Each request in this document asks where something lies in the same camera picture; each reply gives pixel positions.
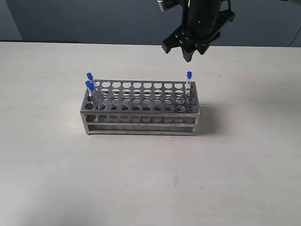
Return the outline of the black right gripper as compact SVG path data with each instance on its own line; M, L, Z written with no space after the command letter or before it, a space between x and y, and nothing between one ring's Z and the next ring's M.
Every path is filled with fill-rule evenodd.
M183 9L182 23L170 36L162 41L162 49L168 54L180 47L187 63L197 51L203 55L207 44L220 36L220 29L232 22L235 13L230 0L180 0Z

